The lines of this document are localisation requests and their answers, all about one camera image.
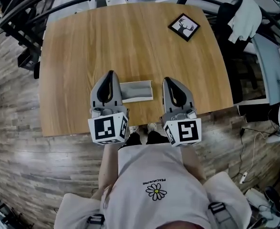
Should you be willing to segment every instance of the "black chair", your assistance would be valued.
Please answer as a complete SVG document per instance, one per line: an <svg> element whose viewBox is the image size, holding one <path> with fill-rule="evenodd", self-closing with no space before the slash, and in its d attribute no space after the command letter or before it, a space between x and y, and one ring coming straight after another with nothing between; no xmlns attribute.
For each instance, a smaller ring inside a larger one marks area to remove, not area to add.
<svg viewBox="0 0 280 229"><path fill-rule="evenodd" d="M228 23L234 17L235 13L241 6L241 3L242 0L238 0L236 4L223 3L219 7L216 24L213 26L213 31L226 65L233 103L235 104L243 101L243 91L240 79L250 79L252 88L256 89L258 87L253 69L247 62L245 54L243 53L247 44L251 41L251 38L249 37L246 41L238 39L236 43L232 43L228 40L233 32ZM247 68L247 73L238 73L236 65L233 61L233 59L238 58L243 60L243 63Z"/></svg>

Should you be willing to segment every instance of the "wooden floor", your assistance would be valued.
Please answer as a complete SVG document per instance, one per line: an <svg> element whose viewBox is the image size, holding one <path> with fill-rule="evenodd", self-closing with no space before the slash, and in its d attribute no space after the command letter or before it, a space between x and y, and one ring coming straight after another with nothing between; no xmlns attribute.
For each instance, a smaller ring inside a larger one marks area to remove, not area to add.
<svg viewBox="0 0 280 229"><path fill-rule="evenodd" d="M65 193L90 197L97 187L103 148L90 135L44 138L41 134L38 80L17 67L22 48L0 35L0 198L32 223L52 228ZM247 124L236 108L202 117L202 142L196 145L207 175L239 170L241 127L273 131L268 122ZM251 166L256 132L243 136L244 172ZM255 143L254 166L242 191L272 185L280 169L280 143L268 145L260 135Z"/></svg>

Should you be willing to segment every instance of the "black railing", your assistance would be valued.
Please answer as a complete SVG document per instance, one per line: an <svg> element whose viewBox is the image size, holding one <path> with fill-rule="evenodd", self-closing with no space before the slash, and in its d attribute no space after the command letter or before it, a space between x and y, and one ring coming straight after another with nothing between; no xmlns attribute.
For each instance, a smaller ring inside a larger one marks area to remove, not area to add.
<svg viewBox="0 0 280 229"><path fill-rule="evenodd" d="M10 2L10 4L8 5L7 9L5 10L2 19L0 20L0 28L3 28L3 30L5 32L7 32L9 35L14 37L18 41L20 41L22 44L27 46L29 49L34 50L35 52L37 52L39 54L41 53L40 47L41 47L43 41L42 41L42 38L40 38L32 30L32 28L35 26L35 24L37 24L41 20L47 19L50 14L52 14L56 11L62 10L64 8L67 8L69 6L72 6L72 5L81 3L81 2L91 1L91 0L73 0L73 1L67 2L65 4L59 5L55 8L49 9L49 10L43 12L42 14L28 20L23 25L14 25L15 27L9 25L9 22L12 22L11 20L13 20L13 18L15 16L17 16L19 13L25 11L26 9L32 7L33 5L37 4L40 1L42 1L42 0L24 0L15 6L16 0L12 0ZM178 3L185 4L186 1L187 0L178 0ZM203 1L213 3L216 5L221 5L221 2L216 1L216 0L203 0ZM275 25L280 30L280 24L273 17L273 16L275 16L275 14L269 14L263 8L260 8L260 9L262 12L262 16L265 19L268 19L270 21L271 25ZM19 31L24 32L25 35L30 38L30 40L28 40L25 36L21 35L19 33Z"/></svg>

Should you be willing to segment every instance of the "person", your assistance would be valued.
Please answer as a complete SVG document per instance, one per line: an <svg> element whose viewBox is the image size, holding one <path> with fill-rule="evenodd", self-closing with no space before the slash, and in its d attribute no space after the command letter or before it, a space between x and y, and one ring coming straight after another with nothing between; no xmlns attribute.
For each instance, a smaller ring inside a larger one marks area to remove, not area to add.
<svg viewBox="0 0 280 229"><path fill-rule="evenodd" d="M65 194L54 228L211 229L209 205L223 202L238 228L246 229L251 209L228 174L206 180L192 146L172 147L155 123L147 129L146 145L136 126L122 147L105 145L98 190L91 198ZM103 227L90 224L97 214L104 216Z"/></svg>

